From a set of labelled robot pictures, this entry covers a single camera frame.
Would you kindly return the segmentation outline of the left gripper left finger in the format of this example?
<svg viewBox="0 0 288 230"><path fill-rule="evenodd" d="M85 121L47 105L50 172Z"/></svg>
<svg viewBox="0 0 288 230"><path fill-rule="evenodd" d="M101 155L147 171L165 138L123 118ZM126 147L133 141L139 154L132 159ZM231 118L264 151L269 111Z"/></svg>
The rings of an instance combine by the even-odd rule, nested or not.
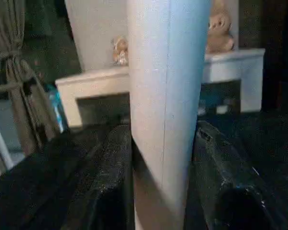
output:
<svg viewBox="0 0 288 230"><path fill-rule="evenodd" d="M132 138L129 125L106 135L85 167L68 209L70 230L133 230Z"/></svg>

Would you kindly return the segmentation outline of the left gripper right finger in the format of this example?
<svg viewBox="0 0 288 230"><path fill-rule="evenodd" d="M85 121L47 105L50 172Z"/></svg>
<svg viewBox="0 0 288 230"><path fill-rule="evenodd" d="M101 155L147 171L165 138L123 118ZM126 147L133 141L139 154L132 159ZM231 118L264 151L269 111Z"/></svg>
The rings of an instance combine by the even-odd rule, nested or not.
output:
<svg viewBox="0 0 288 230"><path fill-rule="evenodd" d="M210 123L197 123L192 174L206 226L210 230L288 230L284 203L245 154Z"/></svg>

